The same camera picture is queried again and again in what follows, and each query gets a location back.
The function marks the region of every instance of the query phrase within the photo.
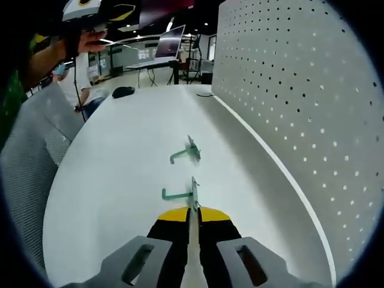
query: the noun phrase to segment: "desk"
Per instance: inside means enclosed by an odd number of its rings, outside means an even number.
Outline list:
[[[151,64],[147,65],[144,67],[140,68],[129,68],[130,66],[127,66],[126,68],[129,69],[129,71],[134,71],[134,70],[150,70],[150,69],[157,69],[157,68],[164,68],[164,67],[170,67],[173,70],[173,84],[179,85],[179,62],[177,60],[175,61],[169,61],[165,63],[156,63],[156,64]]]
[[[192,176],[201,205],[229,214],[243,236],[283,257],[289,272],[329,278],[319,236],[287,179],[214,97],[196,93],[208,94],[210,86],[109,97],[83,126],[56,174],[44,218],[44,259],[55,286],[94,276],[106,256],[147,235],[161,213],[185,206],[185,199],[163,201],[161,189],[184,193]],[[200,163],[177,158],[171,165],[187,135],[201,149]]]

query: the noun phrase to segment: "ceiling light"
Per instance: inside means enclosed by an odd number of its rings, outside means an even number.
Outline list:
[[[170,29],[172,28],[174,19],[175,19],[174,17],[171,18],[170,22],[168,23],[166,32],[170,31]]]
[[[107,40],[107,39],[100,39],[100,41],[107,42],[107,43],[114,43],[113,41]]]
[[[129,45],[124,45],[124,44],[123,44],[123,46],[124,46],[124,47],[126,47],[126,48],[131,48],[131,49],[134,49],[134,50],[140,51],[140,49],[138,49],[138,48],[135,48],[135,47],[131,47],[131,46],[129,46]]]

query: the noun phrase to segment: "gray chair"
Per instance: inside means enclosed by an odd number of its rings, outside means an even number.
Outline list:
[[[58,166],[82,125],[59,86],[52,84],[22,105],[0,154],[11,215],[32,258],[44,270],[47,198]]]

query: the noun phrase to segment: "green clothing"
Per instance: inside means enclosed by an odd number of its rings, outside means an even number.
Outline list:
[[[11,133],[21,105],[27,99],[18,72],[12,75],[7,89],[1,93],[5,94],[5,98],[0,103],[0,151]]]

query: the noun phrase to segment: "person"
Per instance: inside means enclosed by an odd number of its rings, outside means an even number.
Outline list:
[[[103,45],[92,44],[92,42],[102,39],[105,34],[104,31],[83,31],[78,42],[77,51],[79,53],[102,51],[104,49]],[[10,134],[22,103],[27,99],[25,91],[34,87],[59,62],[67,58],[66,49],[66,39],[62,39],[32,55],[29,59],[25,55],[19,56],[19,59],[14,59],[12,66],[8,67],[0,88],[0,150],[2,150]]]
[[[88,54],[83,53],[77,57],[76,67],[66,70],[65,66],[61,64],[54,69],[52,74],[53,81],[60,86],[66,99],[74,107],[74,112],[80,113],[80,108],[82,108],[85,116],[89,118],[105,100],[107,92],[102,89],[91,91],[87,67]],[[77,90],[74,85],[75,69]]]
[[[31,15],[37,17],[30,10],[24,8]],[[45,75],[67,58],[67,39],[62,39],[38,53],[31,55],[34,45],[33,25],[22,25],[20,33],[13,35],[14,42],[5,45],[4,64],[0,77],[0,152],[2,151],[19,109],[27,99],[25,91],[34,87]],[[93,44],[105,36],[105,32],[82,32],[74,44],[78,53],[97,52],[104,50],[103,45]],[[46,277],[36,267],[20,238],[19,231],[11,217],[0,166],[0,251],[2,255],[2,273],[5,283],[12,283],[15,287],[33,285],[35,287],[51,287]],[[19,271],[22,277],[14,277]]]

